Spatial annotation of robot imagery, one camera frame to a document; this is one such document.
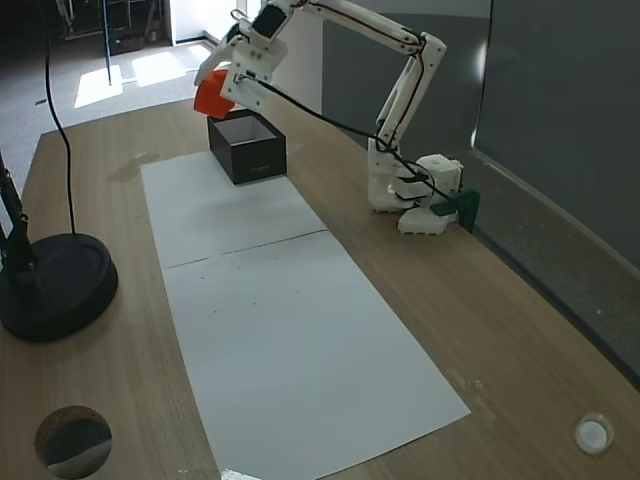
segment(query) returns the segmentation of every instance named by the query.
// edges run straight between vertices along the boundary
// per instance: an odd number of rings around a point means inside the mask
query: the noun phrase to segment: green bracket
[[[431,211],[439,217],[459,213],[458,223],[460,226],[467,232],[473,233],[479,207],[480,194],[476,190],[462,190],[451,195],[446,202],[433,205]]]

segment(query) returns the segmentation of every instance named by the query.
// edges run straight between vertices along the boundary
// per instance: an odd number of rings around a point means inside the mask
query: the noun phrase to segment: black box
[[[235,185],[287,173],[286,137],[262,115],[234,110],[207,125],[209,147]]]

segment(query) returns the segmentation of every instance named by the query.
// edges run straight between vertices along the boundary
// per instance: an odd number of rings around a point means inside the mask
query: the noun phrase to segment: white robotic arm
[[[220,63],[229,73],[220,92],[224,98],[255,111],[262,110],[274,70],[287,54],[278,35],[297,11],[333,21],[409,56],[377,119],[377,131],[368,146],[369,203],[376,211],[408,210],[399,222],[405,233],[441,233],[457,219],[455,212],[438,216],[431,207],[445,201],[436,191],[455,194],[462,167],[442,155],[410,162],[428,181],[416,179],[416,170],[400,162],[399,141],[413,119],[446,46],[427,33],[406,27],[346,0],[270,0],[253,22],[239,19],[213,54],[201,65],[199,85]]]

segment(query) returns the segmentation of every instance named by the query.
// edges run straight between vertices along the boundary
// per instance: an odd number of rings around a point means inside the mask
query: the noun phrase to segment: gray wall
[[[385,15],[414,30],[429,32],[447,44],[447,54],[401,142],[403,155],[415,160],[430,153],[468,149],[478,117],[488,20],[451,15]],[[376,117],[406,57],[331,22],[324,23],[323,41],[323,113],[374,131]]]
[[[476,143],[638,267],[639,18],[638,0],[495,0]]]

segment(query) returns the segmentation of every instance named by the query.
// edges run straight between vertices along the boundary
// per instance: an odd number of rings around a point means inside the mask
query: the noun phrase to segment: black lamp base
[[[111,304],[118,273],[100,241],[62,234],[32,245],[36,268],[9,282],[0,272],[0,321],[16,337],[48,342],[96,320]]]

